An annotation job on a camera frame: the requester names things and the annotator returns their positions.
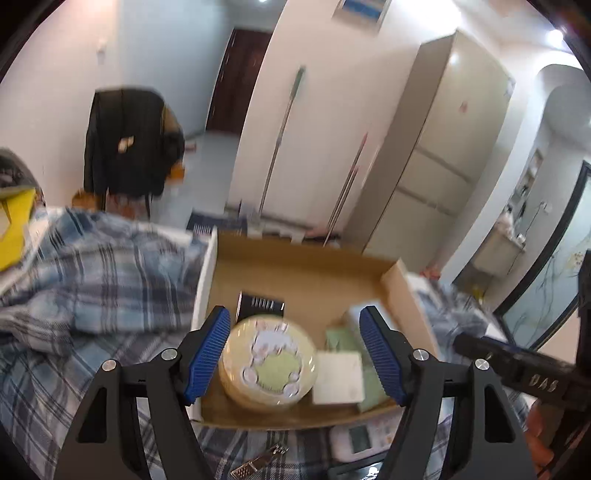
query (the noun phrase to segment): plaid blanket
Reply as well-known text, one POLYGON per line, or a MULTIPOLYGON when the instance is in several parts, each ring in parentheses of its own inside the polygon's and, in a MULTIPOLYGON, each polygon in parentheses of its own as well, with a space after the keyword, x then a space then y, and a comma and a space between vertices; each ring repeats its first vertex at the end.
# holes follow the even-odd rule
MULTIPOLYGON (((188 330, 204 245, 179 246, 141 224, 66 210, 25 253, 16 283, 0 297, 0 421, 37 475, 50 480, 60 446, 94 373, 108 358, 149 361, 188 330)), ((453 288, 415 283, 443 359, 462 330, 482 334, 487 316, 453 288)), ((527 406, 510 393, 522 423, 527 406)), ((152 478, 164 479, 145 399, 138 400, 152 478)), ((451 425, 444 403, 425 478, 439 477, 451 425)), ((320 480, 337 464, 328 429, 221 430, 193 424, 217 479, 281 442, 286 455, 262 480, 320 480)))
MULTIPOLYGON (((41 479, 101 363, 150 360, 189 330, 206 245, 179 245, 149 226, 63 211, 0 297, 0 421, 41 479)), ((164 478, 140 422, 153 478, 164 478)))

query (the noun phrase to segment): cartoon lid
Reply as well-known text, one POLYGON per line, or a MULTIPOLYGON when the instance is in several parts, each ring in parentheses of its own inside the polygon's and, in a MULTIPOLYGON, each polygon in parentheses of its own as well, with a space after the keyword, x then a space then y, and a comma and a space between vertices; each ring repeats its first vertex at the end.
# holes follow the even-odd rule
POLYGON ((297 402, 314 385, 315 353, 300 327, 260 315, 234 327, 220 363, 232 385, 250 400, 286 405, 297 402))

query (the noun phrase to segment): ceiling light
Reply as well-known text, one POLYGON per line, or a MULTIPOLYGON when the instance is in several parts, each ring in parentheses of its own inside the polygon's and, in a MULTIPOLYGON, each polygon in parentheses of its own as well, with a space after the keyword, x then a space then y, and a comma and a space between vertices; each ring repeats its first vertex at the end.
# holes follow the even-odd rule
POLYGON ((552 30, 546 35, 546 39, 553 47, 561 47, 564 34, 560 30, 552 30))

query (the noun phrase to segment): cardboard drawer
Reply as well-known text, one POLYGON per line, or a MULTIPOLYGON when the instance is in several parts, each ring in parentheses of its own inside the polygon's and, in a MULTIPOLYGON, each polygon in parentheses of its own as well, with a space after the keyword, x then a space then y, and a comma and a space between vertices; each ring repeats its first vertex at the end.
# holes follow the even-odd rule
MULTIPOLYGON (((380 299, 415 348, 438 356, 437 343, 405 277, 401 261, 391 262, 342 249, 295 245, 276 239, 249 239, 214 231, 199 282, 193 328, 215 305, 233 319, 240 291, 285 301, 285 318, 299 324, 319 350, 324 331, 341 324, 351 305, 380 299)), ((288 430, 362 420, 396 408, 393 401, 360 414, 356 406, 316 406, 311 393, 289 410, 256 413, 234 403, 214 374, 190 417, 228 429, 288 430)))

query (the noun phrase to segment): doormat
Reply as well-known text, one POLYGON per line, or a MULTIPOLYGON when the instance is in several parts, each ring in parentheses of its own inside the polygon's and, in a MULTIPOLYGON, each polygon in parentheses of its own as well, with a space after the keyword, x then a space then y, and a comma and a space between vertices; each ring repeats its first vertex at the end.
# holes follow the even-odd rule
POLYGON ((245 218, 225 218, 204 215, 193 211, 189 217, 187 230, 200 235, 211 235, 213 227, 225 232, 234 232, 238 235, 246 235, 248 222, 245 218))

